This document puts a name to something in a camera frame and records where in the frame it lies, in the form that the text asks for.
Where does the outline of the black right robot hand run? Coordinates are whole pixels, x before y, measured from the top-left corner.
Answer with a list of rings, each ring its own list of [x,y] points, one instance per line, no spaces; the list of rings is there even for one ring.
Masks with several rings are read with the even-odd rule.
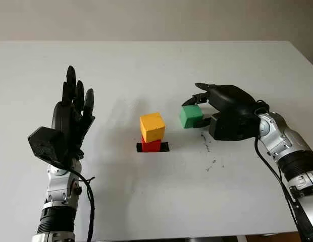
[[[234,85],[195,83],[202,93],[194,94],[182,104],[180,122],[183,128],[209,127],[214,136],[229,135],[239,139],[246,133],[255,136],[260,119],[256,112],[260,104],[244,90]],[[205,118],[200,104],[208,103],[218,112]]]

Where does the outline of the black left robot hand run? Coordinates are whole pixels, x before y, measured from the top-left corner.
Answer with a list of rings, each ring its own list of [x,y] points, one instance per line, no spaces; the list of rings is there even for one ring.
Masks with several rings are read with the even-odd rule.
[[[63,133],[67,154],[78,160],[84,157],[81,146],[95,120],[93,107],[93,89],[85,92],[82,81],[76,80],[74,67],[69,66],[63,83],[62,100],[55,105],[51,127]]]

